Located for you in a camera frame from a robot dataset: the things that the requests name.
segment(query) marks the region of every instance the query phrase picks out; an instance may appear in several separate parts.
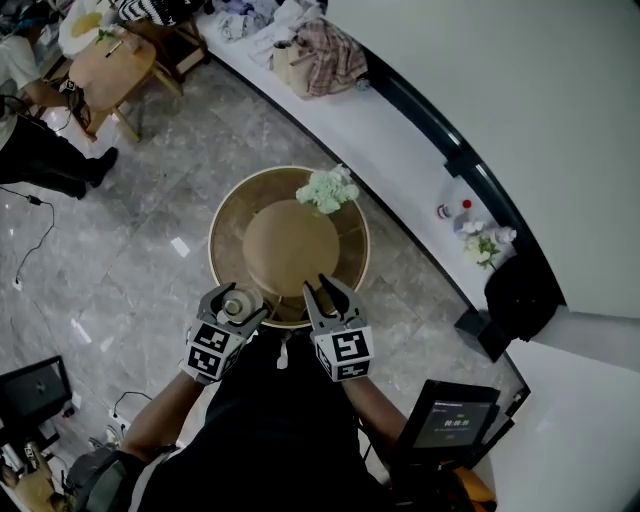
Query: digital display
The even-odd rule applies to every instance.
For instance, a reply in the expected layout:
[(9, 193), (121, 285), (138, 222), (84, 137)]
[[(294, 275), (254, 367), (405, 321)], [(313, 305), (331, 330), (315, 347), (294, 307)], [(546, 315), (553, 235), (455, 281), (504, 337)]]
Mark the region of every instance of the digital display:
[(473, 444), (491, 405), (490, 402), (436, 401), (418, 434), (415, 448)]

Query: black pants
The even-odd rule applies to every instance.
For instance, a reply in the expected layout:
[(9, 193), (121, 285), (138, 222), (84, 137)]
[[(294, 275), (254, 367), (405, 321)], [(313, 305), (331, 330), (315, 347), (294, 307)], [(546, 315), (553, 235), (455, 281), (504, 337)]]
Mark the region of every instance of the black pants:
[(99, 176), (97, 160), (87, 159), (67, 139), (22, 117), (0, 150), (0, 183), (26, 181), (63, 192), (84, 195), (86, 183)]

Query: bag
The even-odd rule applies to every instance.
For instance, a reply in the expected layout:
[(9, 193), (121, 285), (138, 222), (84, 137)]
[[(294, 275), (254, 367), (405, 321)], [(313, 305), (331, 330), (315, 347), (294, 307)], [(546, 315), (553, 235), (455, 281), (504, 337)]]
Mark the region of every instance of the bag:
[(273, 45), (273, 72), (301, 98), (310, 98), (309, 74), (316, 54), (303, 54), (296, 42), (278, 41)]
[(516, 255), (489, 278), (484, 289), (489, 315), (509, 340), (530, 341), (560, 304), (557, 285), (548, 271)]
[(171, 27), (186, 21), (194, 7), (200, 2), (188, 0), (123, 0), (118, 5), (118, 14), (125, 21), (148, 18), (155, 25)]

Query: white wall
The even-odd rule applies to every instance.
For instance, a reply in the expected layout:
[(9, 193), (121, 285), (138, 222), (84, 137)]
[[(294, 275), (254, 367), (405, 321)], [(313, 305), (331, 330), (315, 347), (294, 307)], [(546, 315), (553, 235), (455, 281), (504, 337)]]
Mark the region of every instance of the white wall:
[(498, 510), (621, 511), (640, 489), (640, 374), (535, 342), (509, 354), (533, 394), (481, 464)]
[(640, 317), (640, 9), (632, 0), (336, 0), (328, 18), (478, 151), (572, 311)]
[(640, 373), (640, 320), (570, 313), (558, 308), (535, 340)]

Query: gray tile floor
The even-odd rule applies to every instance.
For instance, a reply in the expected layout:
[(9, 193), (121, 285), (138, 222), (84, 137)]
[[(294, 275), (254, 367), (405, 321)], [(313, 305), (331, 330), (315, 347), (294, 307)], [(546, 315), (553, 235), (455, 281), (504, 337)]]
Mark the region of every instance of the gray tile floor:
[[(71, 123), (64, 130), (88, 156), (111, 145), (120, 158), (102, 187), (83, 201), (20, 184), (51, 201), (56, 228), (25, 265), (24, 289), (11, 286), (25, 252), (50, 222), (35, 207), (1, 192), (0, 372), (62, 354), (78, 414), (56, 420), (57, 452), (72, 462), (87, 437), (104, 430), (107, 410), (125, 390), (157, 393), (177, 371), (184, 333), (202, 294), (214, 286), (208, 229), (224, 195), (242, 178), (279, 164), (329, 169), (334, 162), (295, 125), (218, 64), (202, 66), (174, 98), (149, 83), (131, 102), (143, 140), (130, 143), (109, 119), (90, 144)], [(57, 126), (64, 112), (50, 111)], [(438, 270), (366, 194), (360, 204), (372, 236), (361, 295), (377, 349), (374, 381), (409, 413), (427, 378), (494, 386), (509, 404), (521, 383), (504, 359), (492, 364), (469, 348), (452, 323), (465, 307)], [(171, 245), (189, 247), (181, 257)], [(78, 328), (79, 324), (87, 343)], [(202, 424), (208, 390), (182, 433)], [(119, 411), (133, 419), (145, 400), (128, 396)]]

